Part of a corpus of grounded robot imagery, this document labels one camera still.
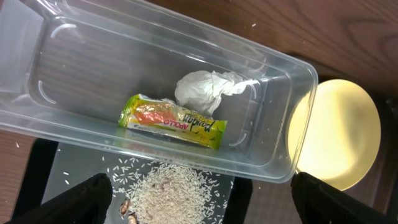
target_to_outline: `snack wrapper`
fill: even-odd
[[[177,106],[168,99],[153,100],[142,94],[132,96],[122,110],[119,125],[159,133],[218,149],[227,121],[208,119]]]

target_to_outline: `uncooked rice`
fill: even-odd
[[[191,168],[161,164],[130,185],[129,210],[140,223],[201,223],[214,214],[214,205],[206,206],[214,185],[207,183],[207,177]]]

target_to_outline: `wooden table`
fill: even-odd
[[[349,79],[391,98],[398,96],[396,1],[151,2],[304,58],[316,65],[320,75]],[[0,223],[11,216],[33,141],[32,137],[0,131]],[[396,167],[384,163],[380,166],[387,166],[391,172],[377,174],[385,179],[392,178],[389,175]],[[256,190],[266,184],[255,182],[254,186]],[[384,212],[385,202],[378,202],[378,210]]]

